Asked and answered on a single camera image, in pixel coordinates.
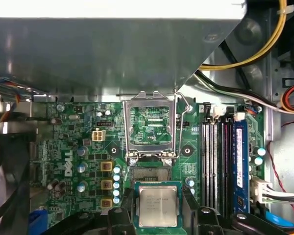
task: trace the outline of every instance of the capacitor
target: capacitor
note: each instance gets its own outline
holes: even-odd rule
[[[81,146],[77,149],[77,155],[84,156],[88,152],[88,148],[86,146]]]
[[[114,181],[119,181],[120,180],[120,175],[116,174],[113,176]]]
[[[77,166],[77,172],[78,173],[84,173],[87,170],[87,164],[86,163],[81,163]]]
[[[193,186],[195,185],[195,181],[194,181],[192,178],[190,178],[190,177],[188,177],[188,178],[185,179],[185,183],[186,183],[189,187],[193,187]]]
[[[60,198],[60,197],[63,197],[63,196],[65,195],[65,193],[66,193],[65,189],[63,189],[63,190],[61,190],[61,191],[59,191],[59,192],[56,192],[56,193],[54,194],[54,196],[55,196],[56,198]]]
[[[115,174],[119,174],[121,172],[121,167],[119,165],[116,165],[114,168],[113,168],[113,173]]]
[[[59,183],[59,181],[57,179],[52,180],[48,185],[47,185],[47,189],[48,190],[53,190],[54,187]]]
[[[99,118],[99,117],[102,117],[102,115],[103,115],[102,112],[97,112],[97,113],[96,113],[96,117],[98,117],[98,118]]]
[[[61,191],[62,189],[64,189],[66,183],[64,181],[61,181],[60,183],[58,183],[55,187],[54,190],[56,190],[57,192]]]
[[[79,115],[77,114],[69,115],[69,120],[71,121],[79,120]]]
[[[104,111],[104,114],[105,114],[106,116],[110,116],[112,113],[111,113],[110,110],[106,110],[106,111]]]
[[[266,150],[261,147],[254,147],[253,148],[253,154],[257,154],[259,156],[264,156],[266,154]]]
[[[117,197],[117,196],[119,196],[120,191],[115,189],[115,190],[113,190],[112,194],[113,194],[113,196]]]
[[[60,133],[59,140],[67,140],[69,138],[68,134]]]
[[[113,187],[114,187],[115,189],[117,189],[117,188],[120,187],[120,184],[119,184],[118,182],[114,182],[114,183],[113,183]]]
[[[264,162],[264,160],[259,156],[258,157],[253,156],[251,157],[251,162],[255,163],[256,165],[261,165]]]
[[[50,123],[52,125],[61,125],[62,124],[62,120],[59,118],[51,118]]]
[[[87,187],[87,183],[85,181],[82,181],[77,185],[77,191],[84,192],[86,190],[86,187]]]
[[[113,198],[113,203],[118,204],[120,202],[120,199],[118,197]]]

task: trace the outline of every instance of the cable bundle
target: cable bundle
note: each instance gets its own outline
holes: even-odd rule
[[[12,104],[9,111],[6,111],[5,113],[0,115],[0,123],[1,123],[3,121],[7,120],[9,114],[16,109],[17,105],[19,104],[19,102],[21,100],[21,97],[20,97],[19,93],[17,92],[18,87],[14,83],[3,80],[0,78],[0,85],[6,86],[6,87],[11,87],[14,89],[14,92],[15,92],[15,103]]]

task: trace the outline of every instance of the white connector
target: white connector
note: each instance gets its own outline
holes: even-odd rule
[[[261,180],[258,177],[253,177],[250,181],[250,197],[259,203],[267,203],[263,199],[263,194],[266,194],[266,188],[272,188],[272,183]]]

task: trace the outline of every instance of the electrolytic capacitor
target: electrolytic capacitor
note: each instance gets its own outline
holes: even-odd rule
[[[54,194],[54,196],[55,196],[56,198],[60,198],[60,197],[63,197],[63,196],[65,195],[65,193],[66,193],[65,189],[63,189],[63,190],[61,190],[61,191],[59,191],[59,192],[56,192],[56,193]]]
[[[82,181],[77,185],[77,191],[84,192],[86,190],[86,187],[87,187],[87,183],[85,181]]]
[[[59,183],[59,181],[57,179],[52,180],[48,185],[47,185],[47,189],[48,190],[53,190],[54,187]]]
[[[119,184],[118,182],[114,182],[114,183],[113,183],[113,187],[114,187],[115,189],[117,189],[117,188],[120,187],[120,184]]]
[[[259,156],[264,156],[266,154],[266,150],[261,147],[254,147],[253,148],[253,154],[257,154]]]
[[[87,170],[87,164],[81,163],[77,166],[77,172],[78,173],[84,173]]]
[[[61,191],[62,189],[64,189],[66,183],[64,181],[61,181],[60,183],[58,183],[55,187],[54,187],[54,190],[56,191]]]
[[[111,111],[110,111],[110,110],[106,110],[106,111],[104,111],[104,114],[105,114],[106,116],[110,116],[110,115],[111,115]]]
[[[256,165],[261,165],[264,162],[264,160],[259,156],[252,156],[251,162],[255,163]]]
[[[119,165],[116,165],[114,168],[113,168],[113,173],[115,174],[119,174],[121,172],[121,167]]]
[[[120,202],[120,199],[118,197],[113,198],[113,203],[118,204]]]
[[[120,176],[118,174],[113,176],[113,180],[114,181],[119,181],[120,180]]]
[[[119,196],[120,191],[115,189],[115,190],[113,190],[112,194],[113,194],[113,196],[117,197],[117,196]]]
[[[81,146],[77,150],[77,155],[84,156],[88,152],[88,148],[86,146]]]
[[[52,119],[50,120],[50,123],[51,123],[52,125],[61,125],[61,124],[62,124],[62,120],[59,119],[59,118],[52,118]]]
[[[193,186],[195,185],[195,181],[194,181],[192,178],[190,178],[190,177],[188,177],[188,178],[185,179],[185,183],[186,183],[189,187],[193,187]]]

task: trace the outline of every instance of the screw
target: screw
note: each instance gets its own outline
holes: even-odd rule
[[[86,218],[88,218],[88,214],[84,213],[79,218],[80,219],[86,219]]]
[[[135,158],[131,158],[131,159],[129,160],[129,165],[131,165],[131,166],[136,165],[136,163],[137,163],[137,160],[136,160]]]
[[[244,214],[237,214],[236,215],[239,219],[247,219],[246,215]]]
[[[56,108],[57,108],[58,112],[63,112],[64,111],[64,105],[62,105],[62,104],[58,104]]]
[[[201,212],[208,214],[208,213],[210,213],[210,210],[208,208],[203,208],[203,209],[201,209]]]
[[[172,165],[172,159],[171,158],[165,159],[165,164]]]

